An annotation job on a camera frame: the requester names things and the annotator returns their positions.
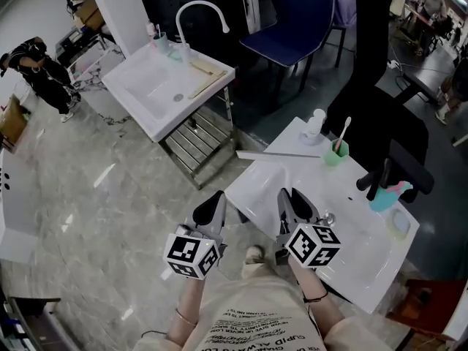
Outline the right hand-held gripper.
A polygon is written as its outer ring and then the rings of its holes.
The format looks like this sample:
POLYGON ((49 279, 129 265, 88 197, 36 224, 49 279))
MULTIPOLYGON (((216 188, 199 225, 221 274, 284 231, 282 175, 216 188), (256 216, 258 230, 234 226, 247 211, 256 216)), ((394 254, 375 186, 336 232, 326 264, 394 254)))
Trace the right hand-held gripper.
POLYGON ((341 242, 332 227, 320 218, 315 205, 294 187, 291 199, 285 188, 279 190, 277 205, 280 234, 276 237, 279 245, 275 252, 276 265, 285 265, 292 257, 303 268, 327 266, 340 250, 341 242), (290 221, 292 208, 301 221, 290 221))

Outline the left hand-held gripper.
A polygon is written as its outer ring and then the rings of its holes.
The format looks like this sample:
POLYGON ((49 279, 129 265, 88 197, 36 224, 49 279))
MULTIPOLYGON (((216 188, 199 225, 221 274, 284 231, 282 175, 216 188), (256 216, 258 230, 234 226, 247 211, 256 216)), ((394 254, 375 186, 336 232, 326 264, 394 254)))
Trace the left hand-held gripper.
POLYGON ((221 230, 224 227, 227 200, 224 192, 215 192, 200 204, 170 233, 163 260, 173 273, 193 279, 205 279, 219 263, 227 245, 221 230))

